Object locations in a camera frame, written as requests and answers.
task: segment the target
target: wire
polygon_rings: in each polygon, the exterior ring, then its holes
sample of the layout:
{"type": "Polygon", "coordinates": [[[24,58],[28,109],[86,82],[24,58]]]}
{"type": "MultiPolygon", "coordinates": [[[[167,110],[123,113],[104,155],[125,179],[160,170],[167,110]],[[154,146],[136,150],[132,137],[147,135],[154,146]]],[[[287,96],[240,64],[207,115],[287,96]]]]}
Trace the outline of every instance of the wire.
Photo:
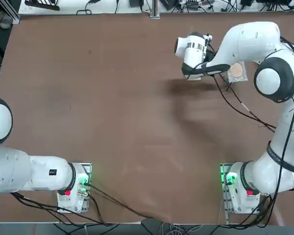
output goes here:
{"type": "Polygon", "coordinates": [[[116,229],[116,228],[117,228],[119,225],[120,225],[120,224],[117,224],[117,225],[116,225],[116,226],[114,226],[113,228],[111,228],[111,229],[109,229],[109,230],[107,230],[107,231],[105,231],[105,232],[101,233],[100,235],[107,234],[108,232],[110,232],[110,231],[112,231],[112,230],[116,229]]]}
{"type": "Polygon", "coordinates": [[[198,6],[199,9],[202,9],[204,12],[207,12],[203,7],[198,6]]]}
{"type": "Polygon", "coordinates": [[[266,1],[266,3],[265,3],[264,7],[261,8],[259,11],[262,11],[266,6],[267,6],[267,1],[266,1]]]}
{"type": "MultiPolygon", "coordinates": [[[[282,36],[280,38],[281,38],[281,41],[282,42],[285,42],[286,44],[288,44],[289,47],[294,52],[294,46],[292,45],[292,43],[290,41],[286,40],[285,38],[283,38],[282,36]]],[[[294,111],[293,111],[293,116],[292,116],[292,119],[291,119],[289,131],[288,131],[288,134],[286,136],[285,144],[284,144],[283,151],[282,151],[281,164],[280,164],[280,170],[279,170],[279,177],[278,177],[278,182],[277,182],[277,186],[276,186],[274,197],[273,197],[273,201],[272,201],[271,211],[270,211],[270,214],[269,214],[269,217],[268,217],[267,222],[265,223],[264,226],[259,226],[260,228],[266,227],[268,225],[269,221],[270,221],[271,216],[272,216],[273,207],[275,205],[275,201],[276,201],[276,198],[278,196],[279,187],[280,187],[280,183],[281,183],[281,176],[282,176],[282,169],[283,169],[283,163],[284,163],[284,156],[285,156],[285,152],[286,152],[286,149],[287,149],[287,146],[288,146],[288,143],[289,143],[289,139],[290,139],[290,136],[291,136],[291,133],[292,133],[293,125],[294,125],[294,111]]]]}
{"type": "Polygon", "coordinates": [[[225,0],[218,0],[218,1],[223,1],[223,2],[225,2],[225,3],[227,3],[227,4],[229,4],[229,5],[231,6],[231,9],[233,9],[233,11],[235,11],[235,7],[230,3],[231,0],[228,0],[228,1],[225,1],[225,0]]]}
{"type": "Polygon", "coordinates": [[[89,0],[89,1],[86,3],[86,5],[85,5],[85,9],[84,9],[84,10],[78,10],[78,11],[76,12],[76,16],[77,16],[80,12],[85,12],[86,15],[91,15],[91,14],[92,14],[92,11],[89,10],[89,9],[87,9],[88,4],[90,4],[91,2],[92,2],[92,0],[89,0]]]}
{"type": "Polygon", "coordinates": [[[106,224],[101,216],[101,213],[100,213],[100,210],[99,210],[99,206],[98,206],[98,203],[97,201],[95,200],[95,198],[91,195],[91,194],[88,194],[89,198],[94,202],[95,206],[96,206],[96,209],[97,209],[97,212],[98,212],[98,217],[99,217],[99,220],[101,221],[101,223],[105,226],[111,226],[112,224],[106,224]]]}
{"type": "Polygon", "coordinates": [[[210,3],[209,0],[207,0],[208,4],[210,5],[210,9],[212,9],[212,12],[214,12],[214,6],[210,3]]]}
{"type": "Polygon", "coordinates": [[[244,114],[244,113],[242,113],[241,111],[239,111],[238,109],[236,109],[226,98],[225,98],[225,96],[224,96],[224,94],[223,94],[223,92],[222,92],[222,90],[221,90],[221,88],[220,88],[220,86],[219,86],[219,84],[218,84],[218,82],[217,82],[217,80],[216,80],[216,78],[214,77],[214,76],[212,76],[213,78],[214,78],[214,80],[215,80],[215,83],[216,83],[216,85],[217,85],[217,88],[218,88],[218,90],[219,90],[219,92],[220,92],[220,94],[221,94],[221,96],[222,96],[222,98],[224,99],[224,101],[232,108],[232,109],[234,109],[236,112],[238,112],[239,114],[241,114],[241,115],[243,115],[243,116],[245,116],[245,117],[247,117],[247,118],[250,118],[250,119],[252,119],[252,120],[255,120],[255,121],[257,121],[257,122],[260,122],[261,124],[263,124],[263,125],[267,125],[267,126],[271,126],[271,125],[269,125],[269,124],[267,124],[267,123],[265,123],[265,122],[263,122],[263,121],[261,121],[259,118],[256,118],[256,117],[251,117],[251,116],[249,116],[249,115],[247,115],[247,114],[244,114]]]}
{"type": "Polygon", "coordinates": [[[228,85],[228,89],[230,89],[231,90],[231,92],[234,94],[234,96],[236,97],[236,99],[243,105],[243,107],[244,108],[246,108],[246,110],[251,114],[251,115],[253,115],[256,119],[257,119],[257,121],[258,122],[260,122],[261,124],[263,124],[265,127],[267,127],[269,130],[271,130],[272,132],[274,132],[274,130],[272,130],[270,127],[272,127],[272,128],[276,128],[275,126],[273,126],[273,125],[270,125],[270,124],[268,124],[268,123],[266,123],[266,122],[263,122],[263,121],[261,121],[261,119],[260,118],[258,118],[251,110],[249,110],[247,107],[246,107],[246,105],[244,105],[243,104],[243,102],[239,99],[239,97],[236,95],[236,93],[234,92],[234,90],[232,89],[232,87],[228,84],[228,82],[222,77],[222,75],[221,74],[219,74],[220,75],[220,77],[222,78],[222,80],[228,85]]]}
{"type": "Polygon", "coordinates": [[[63,213],[60,213],[58,211],[55,211],[53,209],[47,209],[47,208],[44,208],[43,206],[40,206],[39,203],[37,203],[37,205],[39,205],[38,207],[37,206],[34,206],[34,205],[31,205],[31,204],[28,204],[28,203],[25,203],[23,201],[21,201],[21,199],[17,196],[17,194],[19,193],[12,193],[12,195],[23,205],[25,206],[28,206],[28,207],[32,207],[32,208],[37,208],[37,209],[40,209],[40,210],[46,210],[47,212],[49,212],[53,217],[55,217],[56,219],[58,219],[61,223],[65,224],[65,225],[74,225],[76,227],[82,227],[82,225],[77,225],[77,224],[74,224],[73,222],[71,222],[67,217],[66,215],[64,215],[63,213]],[[68,221],[69,221],[69,224],[63,222],[58,216],[54,215],[53,213],[51,212],[54,212],[54,213],[57,213],[57,214],[60,214],[62,215],[63,217],[65,217],[68,221]]]}
{"type": "Polygon", "coordinates": [[[128,209],[129,211],[141,216],[141,217],[144,217],[144,218],[148,218],[148,219],[153,219],[153,217],[151,216],[148,216],[148,215],[145,215],[145,214],[142,214],[134,209],[132,209],[131,207],[125,205],[124,203],[118,201],[117,199],[113,198],[112,196],[108,195],[107,193],[105,193],[104,191],[100,190],[99,188],[89,184],[89,183],[84,183],[85,186],[89,186],[89,187],[92,187],[93,189],[97,190],[98,192],[102,193],[103,195],[105,195],[106,197],[108,197],[109,199],[111,199],[113,202],[115,202],[116,204],[128,209]]]}
{"type": "Polygon", "coordinates": [[[64,232],[66,235],[72,235],[71,233],[65,231],[64,229],[60,228],[58,225],[53,224],[54,226],[56,226],[59,230],[61,230],[62,232],[64,232]]]}
{"type": "Polygon", "coordinates": [[[83,215],[81,215],[81,214],[79,214],[79,213],[76,213],[76,212],[74,212],[74,211],[68,210],[68,209],[66,209],[66,208],[62,208],[62,207],[58,207],[58,206],[51,206],[51,205],[46,205],[46,204],[43,204],[43,203],[39,203],[39,202],[36,202],[36,201],[30,200],[30,199],[28,199],[28,198],[25,198],[23,195],[21,195],[21,194],[19,194],[19,193],[18,193],[18,195],[19,195],[20,197],[15,196],[13,193],[12,193],[12,195],[13,195],[13,196],[14,196],[14,197],[15,197],[20,203],[22,203],[23,205],[29,206],[29,207],[34,207],[34,208],[38,208],[38,209],[41,209],[41,210],[53,211],[53,212],[55,212],[55,213],[59,213],[59,214],[61,214],[62,216],[65,217],[65,215],[63,215],[62,213],[60,213],[60,212],[58,212],[58,211],[55,211],[55,210],[52,210],[52,209],[48,209],[48,207],[49,207],[49,208],[55,208],[55,209],[57,209],[57,210],[67,211],[67,212],[73,213],[73,214],[75,214],[75,215],[77,215],[77,216],[79,216],[79,217],[81,217],[81,218],[88,219],[88,220],[90,220],[90,221],[92,221],[92,222],[95,222],[95,223],[99,223],[99,224],[101,224],[99,221],[96,221],[96,220],[94,220],[94,219],[92,219],[92,218],[89,218],[89,217],[83,216],[83,215]],[[23,202],[23,201],[21,201],[21,200],[24,200],[24,201],[27,201],[27,202],[30,202],[30,203],[33,203],[33,204],[39,205],[39,207],[36,207],[36,206],[30,205],[30,204],[27,204],[27,203],[25,203],[25,202],[23,202]]]}
{"type": "Polygon", "coordinates": [[[151,7],[150,7],[150,5],[149,5],[148,0],[146,0],[146,2],[147,2],[147,5],[148,5],[149,10],[152,11],[152,10],[151,10],[151,7]]]}
{"type": "MultiPolygon", "coordinates": [[[[214,48],[211,46],[211,44],[208,44],[208,46],[211,48],[211,50],[213,51],[213,53],[214,54],[216,54],[216,51],[214,50],[214,48]]],[[[218,83],[217,83],[217,81],[216,81],[216,79],[215,79],[215,77],[214,77],[214,75],[212,75],[212,77],[214,78],[214,80],[215,80],[215,83],[216,83],[216,85],[217,85],[217,87],[218,87],[218,90],[219,90],[219,92],[221,93],[221,95],[222,95],[222,97],[223,97],[223,99],[225,100],[225,102],[232,108],[232,109],[234,109],[236,112],[238,112],[239,114],[241,114],[241,115],[243,115],[243,116],[245,116],[245,117],[247,117],[247,118],[250,118],[250,119],[252,119],[252,120],[255,120],[255,121],[257,121],[257,122],[259,122],[259,123],[261,123],[261,124],[263,124],[265,127],[267,127],[267,129],[269,129],[269,130],[271,130],[272,132],[274,132],[274,130],[272,130],[271,128],[276,128],[275,126],[273,126],[273,125],[270,125],[270,124],[268,124],[268,123],[266,123],[266,122],[263,122],[260,118],[258,118],[250,109],[248,109],[247,107],[246,107],[246,105],[244,105],[243,104],[243,102],[239,99],[239,97],[236,95],[236,93],[234,92],[234,90],[232,89],[232,87],[231,86],[229,86],[229,84],[228,84],[228,82],[223,78],[223,76],[219,73],[219,76],[222,78],[222,80],[228,85],[228,89],[230,89],[231,90],[231,92],[234,94],[234,96],[236,97],[236,99],[242,104],[242,106],[252,115],[252,116],[254,116],[254,117],[251,117],[251,116],[249,116],[249,115],[246,115],[246,114],[244,114],[244,113],[242,113],[241,111],[239,111],[238,109],[236,109],[230,102],[228,102],[228,100],[225,98],[225,96],[223,95],[223,92],[221,91],[221,88],[220,88],[220,86],[218,85],[218,83]]]]}
{"type": "Polygon", "coordinates": [[[116,14],[116,13],[117,13],[118,6],[119,6],[119,0],[117,0],[117,7],[116,7],[116,10],[114,11],[114,14],[116,14]]]}
{"type": "MultiPolygon", "coordinates": [[[[101,225],[101,224],[90,224],[90,225],[87,225],[86,227],[88,228],[88,227],[97,226],[97,225],[101,225]]],[[[78,230],[81,230],[83,228],[84,228],[84,226],[80,227],[80,228],[77,228],[77,229],[74,229],[74,230],[70,231],[70,233],[72,234],[72,233],[74,233],[74,232],[76,232],[78,230]]]]}
{"type": "Polygon", "coordinates": [[[146,225],[145,224],[143,224],[142,222],[141,222],[141,225],[143,226],[143,228],[150,234],[150,235],[153,235],[153,233],[146,227],[146,225]]]}

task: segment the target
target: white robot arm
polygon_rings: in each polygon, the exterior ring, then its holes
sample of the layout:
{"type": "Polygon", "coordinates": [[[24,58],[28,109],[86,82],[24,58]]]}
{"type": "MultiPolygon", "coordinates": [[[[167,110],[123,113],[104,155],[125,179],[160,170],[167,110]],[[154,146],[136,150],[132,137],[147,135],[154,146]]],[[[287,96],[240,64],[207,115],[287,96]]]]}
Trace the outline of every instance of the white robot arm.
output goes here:
{"type": "MultiPolygon", "coordinates": [[[[228,182],[234,212],[251,213],[259,204],[260,193],[274,193],[277,187],[281,156],[294,110],[294,52],[280,41],[279,27],[272,22],[232,27],[214,58],[205,61],[207,57],[203,59],[203,55],[208,55],[208,46],[209,35],[193,33],[177,39],[174,52],[184,59],[182,72],[187,79],[227,71],[239,61],[254,61],[259,64],[254,76],[256,90],[274,102],[284,102],[278,126],[264,154],[254,162],[234,163],[230,169],[235,176],[228,182]]],[[[291,189],[294,189],[294,124],[284,155],[279,192],[291,189]]]]}
{"type": "MultiPolygon", "coordinates": [[[[0,99],[0,144],[12,130],[12,113],[0,99]]],[[[0,146],[0,193],[20,190],[57,191],[58,206],[81,212],[89,175],[78,163],[54,156],[29,156],[25,152],[0,146]]]]}

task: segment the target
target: green led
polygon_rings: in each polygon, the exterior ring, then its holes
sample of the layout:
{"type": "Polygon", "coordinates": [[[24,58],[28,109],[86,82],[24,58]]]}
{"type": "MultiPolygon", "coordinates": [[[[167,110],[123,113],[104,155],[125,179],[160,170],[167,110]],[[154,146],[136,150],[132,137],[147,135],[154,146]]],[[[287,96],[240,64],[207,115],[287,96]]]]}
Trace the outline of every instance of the green led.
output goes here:
{"type": "Polygon", "coordinates": [[[237,174],[234,172],[229,172],[226,176],[226,180],[228,183],[230,184],[234,184],[235,183],[235,179],[237,177],[237,174]]]}
{"type": "Polygon", "coordinates": [[[84,184],[84,183],[87,183],[87,182],[88,182],[87,178],[82,177],[82,178],[79,179],[80,184],[84,184]]]}

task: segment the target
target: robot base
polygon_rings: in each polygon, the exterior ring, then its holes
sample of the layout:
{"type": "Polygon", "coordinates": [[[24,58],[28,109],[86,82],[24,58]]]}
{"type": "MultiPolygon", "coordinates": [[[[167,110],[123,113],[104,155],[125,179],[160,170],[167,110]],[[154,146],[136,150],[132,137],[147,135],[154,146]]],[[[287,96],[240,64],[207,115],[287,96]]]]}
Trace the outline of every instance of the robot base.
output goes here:
{"type": "MultiPolygon", "coordinates": [[[[76,178],[73,189],[70,194],[60,195],[57,193],[58,207],[62,207],[75,213],[87,212],[89,207],[88,192],[90,188],[84,186],[81,182],[91,183],[92,163],[72,163],[76,170],[76,178]]],[[[58,210],[61,213],[70,213],[68,211],[58,210]]]]}
{"type": "Polygon", "coordinates": [[[230,212],[250,214],[259,204],[260,194],[248,195],[242,185],[240,176],[242,164],[220,164],[224,210],[227,223],[230,223],[230,212]]]}

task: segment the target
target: brown table surface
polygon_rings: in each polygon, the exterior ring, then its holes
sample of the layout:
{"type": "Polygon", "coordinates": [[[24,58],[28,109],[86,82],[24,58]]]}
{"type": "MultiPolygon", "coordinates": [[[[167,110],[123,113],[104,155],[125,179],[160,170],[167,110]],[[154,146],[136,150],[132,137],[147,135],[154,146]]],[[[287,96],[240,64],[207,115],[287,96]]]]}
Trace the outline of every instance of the brown table surface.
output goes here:
{"type": "MultiPolygon", "coordinates": [[[[0,73],[0,97],[14,115],[4,145],[91,161],[95,185],[163,221],[216,223],[220,163],[257,159],[272,133],[230,109],[212,78],[186,81],[173,48],[192,31],[213,34],[218,48],[230,27],[251,21],[276,22],[294,42],[294,13],[286,12],[23,18],[0,73]]],[[[281,105],[255,91],[255,66],[247,70],[250,82],[234,89],[261,119],[277,124],[281,105]]],[[[233,94],[226,96],[240,108],[233,94]]],[[[56,204],[53,192],[25,194],[56,204]]],[[[97,198],[106,221],[142,219],[97,198]]],[[[294,226],[294,192],[278,196],[275,215],[280,225],[294,226]]],[[[0,221],[55,220],[0,194],[0,221]]]]}

